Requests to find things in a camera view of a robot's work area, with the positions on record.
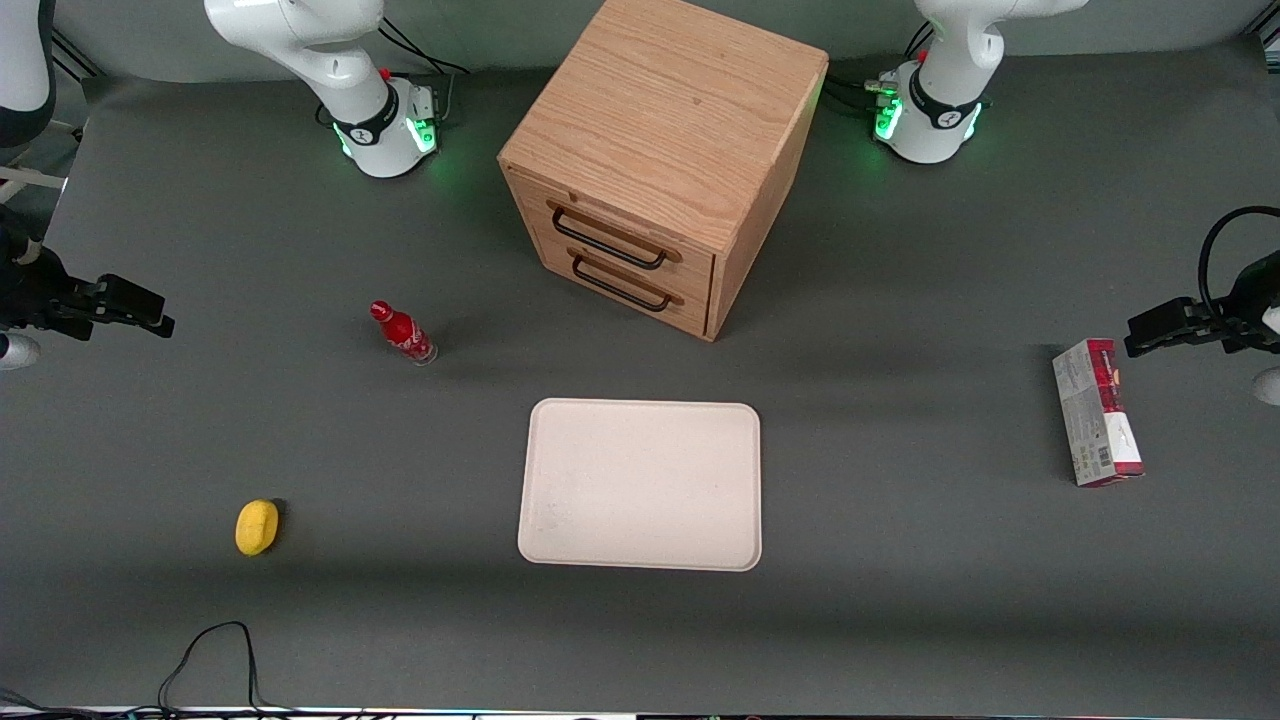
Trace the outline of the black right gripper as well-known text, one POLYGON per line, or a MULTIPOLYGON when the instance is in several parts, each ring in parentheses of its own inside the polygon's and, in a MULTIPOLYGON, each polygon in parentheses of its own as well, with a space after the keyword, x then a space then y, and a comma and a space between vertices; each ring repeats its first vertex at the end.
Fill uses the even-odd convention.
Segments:
POLYGON ((3 233, 3 329, 52 331, 90 341, 88 319, 141 328, 172 338, 177 322, 164 313, 166 300, 123 277, 104 274, 92 284, 67 272, 61 259, 23 232, 3 233))

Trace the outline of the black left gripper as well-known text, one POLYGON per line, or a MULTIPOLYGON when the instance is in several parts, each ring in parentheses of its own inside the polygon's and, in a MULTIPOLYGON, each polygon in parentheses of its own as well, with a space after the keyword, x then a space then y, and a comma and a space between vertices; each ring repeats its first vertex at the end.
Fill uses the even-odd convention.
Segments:
POLYGON ((1249 348, 1279 354, 1277 304, 1279 252, 1271 252, 1245 266, 1230 292, 1213 301, 1219 324, 1203 302, 1189 297, 1132 316, 1126 355, 1137 359, 1161 348, 1219 341, 1225 354, 1249 348))

